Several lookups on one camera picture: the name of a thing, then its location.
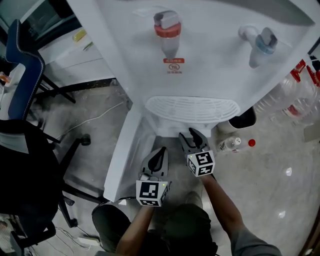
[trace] small bottle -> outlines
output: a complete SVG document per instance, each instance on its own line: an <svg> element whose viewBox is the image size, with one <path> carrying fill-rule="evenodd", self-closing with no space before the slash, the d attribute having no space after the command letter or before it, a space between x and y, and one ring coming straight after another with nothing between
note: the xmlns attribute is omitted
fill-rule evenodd
<svg viewBox="0 0 320 256"><path fill-rule="evenodd" d="M218 151L234 151L239 147L240 144L241 139L239 137L232 136L219 143Z"/></svg>
<svg viewBox="0 0 320 256"><path fill-rule="evenodd" d="M256 145L256 141L252 138L249 140L243 139L241 141L241 144L237 146L232 152L240 152L240 151L245 151L248 150Z"/></svg>

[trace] floor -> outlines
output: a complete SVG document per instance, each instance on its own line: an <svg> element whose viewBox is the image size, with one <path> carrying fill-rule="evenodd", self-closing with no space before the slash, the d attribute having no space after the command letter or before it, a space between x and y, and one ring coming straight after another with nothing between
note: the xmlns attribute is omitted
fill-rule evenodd
<svg viewBox="0 0 320 256"><path fill-rule="evenodd" d="M34 105L34 110L45 120L46 133L58 137L123 102L101 118L68 132L55 148L60 160L75 138L90 134L91 145L78 148L65 178L69 184L84 192L100 196L130 102L120 86L74 92L73 96L76 104L56 96L45 99L41 105ZM239 136L255 139L256 146L238 153L215 152L214 175L239 208L249 230L279 247L283 256L296 256L307 239L320 204L320 144L318 141L304 143L300 127L291 124L279 126L269 120L258 121L254 127L240 132ZM214 151L216 143L223 138L217 129L212 131L209 143ZM176 138L157 137L154 149L162 146L168 149L172 185L165 204L156 209L151 226L160 227L165 221L164 216L182 204L189 191L196 191L201 195L203 208L210 216L211 235L219 246L217 253L231 256L228 236L222 230L202 185L187 170L179 141ZM68 208L72 218L76 218L79 227L90 236L98 236L91 219L92 210L97 204L72 195L68 197L76 201L74 206ZM120 205L117 202L116 205L132 219L139 205L135 200L125 203ZM74 237L85 235L78 228L68 228L60 211L54 218L54 224ZM57 236L48 242L33 247L37 255L92 256L102 251L98 246L91 246L88 251L75 246L61 231L57 231Z"/></svg>

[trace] person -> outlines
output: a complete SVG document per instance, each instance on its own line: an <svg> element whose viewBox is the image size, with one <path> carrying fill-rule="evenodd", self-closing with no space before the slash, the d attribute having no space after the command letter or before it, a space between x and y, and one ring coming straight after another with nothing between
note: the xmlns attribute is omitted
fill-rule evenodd
<svg viewBox="0 0 320 256"><path fill-rule="evenodd" d="M232 256L281 256L277 247L259 239L246 228L239 210L212 175L199 179L231 241ZM152 206L142 206L132 223L115 206L98 206L92 213L92 220L100 235L101 246L109 253L122 256L214 256L217 246L210 234L211 221L201 209L201 199L197 197L191 192L186 203L177 207L168 217L161 237L148 232L155 211Z"/></svg>

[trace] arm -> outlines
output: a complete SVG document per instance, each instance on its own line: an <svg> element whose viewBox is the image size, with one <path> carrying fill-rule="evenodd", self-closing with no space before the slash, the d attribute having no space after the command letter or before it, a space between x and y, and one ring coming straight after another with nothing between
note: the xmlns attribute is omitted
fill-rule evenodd
<svg viewBox="0 0 320 256"><path fill-rule="evenodd" d="M231 234L245 227L239 210L211 175L201 176L200 179L218 221L231 238Z"/></svg>
<svg viewBox="0 0 320 256"><path fill-rule="evenodd" d="M136 256L141 248L155 208L142 206L133 222L121 237L116 254L123 256Z"/></svg>

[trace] shoe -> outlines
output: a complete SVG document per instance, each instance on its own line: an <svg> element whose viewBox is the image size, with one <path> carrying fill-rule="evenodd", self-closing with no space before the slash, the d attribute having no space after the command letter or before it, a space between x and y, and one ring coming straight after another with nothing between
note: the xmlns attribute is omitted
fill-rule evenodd
<svg viewBox="0 0 320 256"><path fill-rule="evenodd" d="M200 207L201 209L204 208L201 197L194 191L191 191L186 195L186 199L185 199L184 203L196 205L196 206Z"/></svg>

